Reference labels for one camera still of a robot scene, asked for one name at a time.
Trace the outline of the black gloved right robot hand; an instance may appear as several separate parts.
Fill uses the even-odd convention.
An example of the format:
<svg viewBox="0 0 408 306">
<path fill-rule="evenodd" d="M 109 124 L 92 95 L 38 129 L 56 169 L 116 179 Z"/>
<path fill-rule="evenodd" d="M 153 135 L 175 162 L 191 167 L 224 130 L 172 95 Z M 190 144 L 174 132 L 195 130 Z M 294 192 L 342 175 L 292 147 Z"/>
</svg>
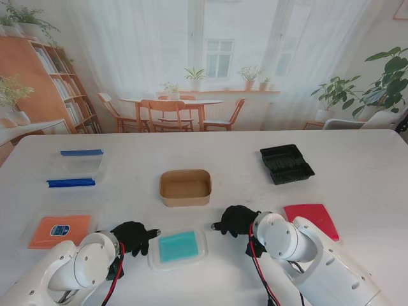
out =
<svg viewBox="0 0 408 306">
<path fill-rule="evenodd" d="M 223 235 L 229 232 L 234 238 L 248 235 L 250 225 L 260 213 L 243 205 L 231 205 L 224 211 L 221 220 L 213 223 L 211 228 L 214 231 L 220 231 Z"/>
</svg>

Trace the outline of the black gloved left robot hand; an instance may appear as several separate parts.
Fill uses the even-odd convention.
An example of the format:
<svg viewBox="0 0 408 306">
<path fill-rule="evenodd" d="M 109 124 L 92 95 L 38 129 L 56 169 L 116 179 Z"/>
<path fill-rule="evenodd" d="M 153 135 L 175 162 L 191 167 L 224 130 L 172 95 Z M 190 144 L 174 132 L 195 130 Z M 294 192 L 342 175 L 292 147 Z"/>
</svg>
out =
<svg viewBox="0 0 408 306">
<path fill-rule="evenodd" d="M 139 253 L 143 256 L 148 254 L 149 241 L 161 234 L 159 229 L 146 230 L 140 222 L 127 221 L 110 231 L 120 244 L 125 253 L 131 253 L 136 257 Z"/>
</svg>

